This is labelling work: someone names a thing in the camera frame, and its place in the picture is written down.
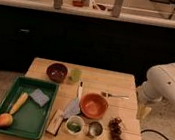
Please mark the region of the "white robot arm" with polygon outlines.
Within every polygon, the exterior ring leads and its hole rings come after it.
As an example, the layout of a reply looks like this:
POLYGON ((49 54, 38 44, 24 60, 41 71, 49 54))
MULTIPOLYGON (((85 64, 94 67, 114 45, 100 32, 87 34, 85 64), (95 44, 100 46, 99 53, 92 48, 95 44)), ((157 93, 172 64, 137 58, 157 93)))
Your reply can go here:
POLYGON ((137 87, 137 119, 151 112, 150 104, 166 98, 175 105, 175 62, 155 65, 146 72, 146 81, 137 87))

